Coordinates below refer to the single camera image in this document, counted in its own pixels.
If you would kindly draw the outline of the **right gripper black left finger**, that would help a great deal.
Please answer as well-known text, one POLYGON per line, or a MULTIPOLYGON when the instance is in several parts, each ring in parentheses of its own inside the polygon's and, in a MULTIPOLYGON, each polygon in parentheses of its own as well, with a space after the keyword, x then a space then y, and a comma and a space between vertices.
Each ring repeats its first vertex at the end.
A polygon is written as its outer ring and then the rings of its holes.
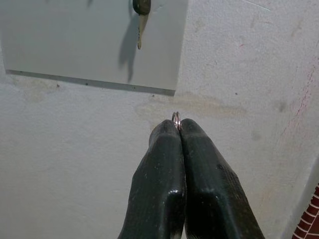
POLYGON ((164 120, 150 134, 149 147, 133 177, 120 239, 181 238, 186 178, 180 134, 164 120))

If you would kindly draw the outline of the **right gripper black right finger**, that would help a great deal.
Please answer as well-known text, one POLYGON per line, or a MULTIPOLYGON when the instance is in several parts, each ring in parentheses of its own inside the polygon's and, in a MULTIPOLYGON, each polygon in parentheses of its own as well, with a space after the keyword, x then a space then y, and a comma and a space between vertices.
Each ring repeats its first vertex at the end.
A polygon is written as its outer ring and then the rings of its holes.
POLYGON ((192 119, 180 125, 187 185, 188 239, 262 239, 239 178, 192 119))

